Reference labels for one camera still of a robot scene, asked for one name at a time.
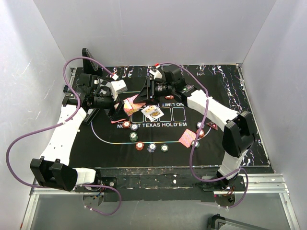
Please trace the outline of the red poker chip stack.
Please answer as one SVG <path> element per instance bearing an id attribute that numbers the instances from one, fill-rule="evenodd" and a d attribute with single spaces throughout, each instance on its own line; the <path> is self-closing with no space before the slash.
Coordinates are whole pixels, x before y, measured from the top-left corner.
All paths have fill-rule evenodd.
<path id="1" fill-rule="evenodd" d="M 136 150 L 142 150 L 144 147 L 144 143 L 143 142 L 137 142 L 136 143 Z"/>

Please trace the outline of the blue chips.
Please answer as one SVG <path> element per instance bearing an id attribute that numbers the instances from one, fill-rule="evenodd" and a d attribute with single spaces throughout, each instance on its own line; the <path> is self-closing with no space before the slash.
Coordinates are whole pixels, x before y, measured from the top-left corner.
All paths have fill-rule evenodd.
<path id="1" fill-rule="evenodd" d="M 198 123 L 196 124 L 196 127 L 197 127 L 197 129 L 203 129 L 203 128 L 204 128 L 204 124 L 202 125 L 201 122 L 198 122 Z"/>
<path id="2" fill-rule="evenodd" d="M 138 129 L 138 125 L 137 124 L 131 124 L 130 128 L 132 131 L 136 131 Z"/>

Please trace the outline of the blue poker chip stack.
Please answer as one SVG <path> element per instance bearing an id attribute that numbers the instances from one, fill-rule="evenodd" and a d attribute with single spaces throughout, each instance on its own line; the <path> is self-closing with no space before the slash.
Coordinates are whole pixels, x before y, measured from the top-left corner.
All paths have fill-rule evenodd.
<path id="1" fill-rule="evenodd" d="M 148 152 L 153 153 L 156 150 L 156 144 L 150 143 L 147 148 Z"/>

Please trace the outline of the red chips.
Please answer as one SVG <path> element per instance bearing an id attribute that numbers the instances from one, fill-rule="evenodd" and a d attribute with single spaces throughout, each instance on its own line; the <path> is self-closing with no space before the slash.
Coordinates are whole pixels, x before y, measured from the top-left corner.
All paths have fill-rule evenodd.
<path id="1" fill-rule="evenodd" d="M 122 127 L 123 127 L 123 128 L 129 128 L 129 127 L 130 127 L 130 122 L 129 122 L 129 121 L 124 121 L 124 122 L 122 123 Z"/>
<path id="2" fill-rule="evenodd" d="M 168 96 L 165 97 L 165 99 L 172 100 L 172 99 L 174 99 L 174 97 L 172 95 L 168 95 Z"/>
<path id="3" fill-rule="evenodd" d="M 196 131 L 196 133 L 199 134 L 199 138 L 203 138 L 203 137 L 205 136 L 205 132 L 204 132 L 203 129 L 198 129 L 198 130 Z"/>

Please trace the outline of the green chips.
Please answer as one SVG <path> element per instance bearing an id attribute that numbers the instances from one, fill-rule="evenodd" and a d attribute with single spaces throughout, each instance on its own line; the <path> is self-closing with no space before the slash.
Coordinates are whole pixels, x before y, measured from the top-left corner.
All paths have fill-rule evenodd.
<path id="1" fill-rule="evenodd" d="M 198 141 L 193 140 L 193 141 L 191 142 L 191 146 L 195 146 L 195 148 L 198 148 L 198 147 L 200 146 L 200 144 L 199 144 Z"/>
<path id="2" fill-rule="evenodd" d="M 138 135 L 136 132 L 131 132 L 129 137 L 131 142 L 136 142 L 138 140 Z"/>

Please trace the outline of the red cards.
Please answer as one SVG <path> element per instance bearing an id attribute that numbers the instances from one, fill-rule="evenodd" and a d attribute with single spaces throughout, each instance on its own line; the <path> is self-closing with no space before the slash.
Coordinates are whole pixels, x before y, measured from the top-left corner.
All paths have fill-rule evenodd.
<path id="1" fill-rule="evenodd" d="M 111 120 L 111 123 L 112 124 L 115 124 L 115 123 L 123 123 L 124 121 L 126 121 L 127 119 L 126 118 L 123 118 L 123 119 L 120 119 L 120 120 Z"/>
<path id="2" fill-rule="evenodd" d="M 185 147 L 189 148 L 192 141 L 194 141 L 195 138 L 196 138 L 196 133 L 189 129 L 186 129 L 178 141 L 181 144 L 183 144 Z"/>

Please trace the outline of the red playing card box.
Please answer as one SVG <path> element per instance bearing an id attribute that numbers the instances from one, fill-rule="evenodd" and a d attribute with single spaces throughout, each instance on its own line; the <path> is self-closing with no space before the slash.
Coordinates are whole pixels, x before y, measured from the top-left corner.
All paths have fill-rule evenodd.
<path id="1" fill-rule="evenodd" d="M 123 110 L 128 116 L 130 116 L 133 113 L 139 111 L 144 105 L 145 103 L 133 103 L 125 99 Z"/>

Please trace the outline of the black red all-in triangle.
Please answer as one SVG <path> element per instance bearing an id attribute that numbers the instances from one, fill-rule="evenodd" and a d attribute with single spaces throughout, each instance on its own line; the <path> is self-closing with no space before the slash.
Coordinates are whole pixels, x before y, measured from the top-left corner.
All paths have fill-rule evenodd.
<path id="1" fill-rule="evenodd" d="M 215 122 L 213 122 L 213 121 L 208 122 L 206 125 L 209 126 L 212 129 L 218 130 L 217 124 Z"/>

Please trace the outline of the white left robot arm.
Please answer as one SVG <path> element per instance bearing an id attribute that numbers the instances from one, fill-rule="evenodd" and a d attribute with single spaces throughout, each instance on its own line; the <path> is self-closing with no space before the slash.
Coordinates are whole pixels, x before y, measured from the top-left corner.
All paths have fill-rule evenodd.
<path id="1" fill-rule="evenodd" d="M 98 172 L 91 168 L 69 167 L 71 149 L 88 111 L 113 109 L 115 96 L 126 91 L 123 80 L 106 79 L 82 73 L 74 88 L 67 91 L 60 110 L 58 127 L 38 159 L 32 159 L 30 169 L 41 187 L 72 191 L 85 184 L 96 192 L 102 186 Z"/>

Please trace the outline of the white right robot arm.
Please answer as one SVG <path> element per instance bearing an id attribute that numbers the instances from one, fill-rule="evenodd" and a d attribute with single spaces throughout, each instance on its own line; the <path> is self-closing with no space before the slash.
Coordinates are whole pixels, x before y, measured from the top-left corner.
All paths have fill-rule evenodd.
<path id="1" fill-rule="evenodd" d="M 256 140 L 257 128 L 251 112 L 237 112 L 220 104 L 209 96 L 208 90 L 186 83 L 182 76 L 185 68 L 171 63 L 162 63 L 149 71 L 143 88 L 134 99 L 135 104 L 155 105 L 161 97 L 172 95 L 174 99 L 210 119 L 223 132 L 224 158 L 217 171 L 218 187 L 228 190 L 235 184 L 241 162 Z"/>

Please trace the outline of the green poker chip stack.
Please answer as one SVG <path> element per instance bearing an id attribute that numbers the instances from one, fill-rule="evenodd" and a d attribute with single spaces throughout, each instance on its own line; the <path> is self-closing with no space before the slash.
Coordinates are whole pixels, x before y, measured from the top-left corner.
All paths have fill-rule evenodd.
<path id="1" fill-rule="evenodd" d="M 161 151 L 162 151 L 162 152 L 167 152 L 168 150 L 169 150 L 169 147 L 168 147 L 167 144 L 163 144 L 163 145 L 161 146 Z"/>

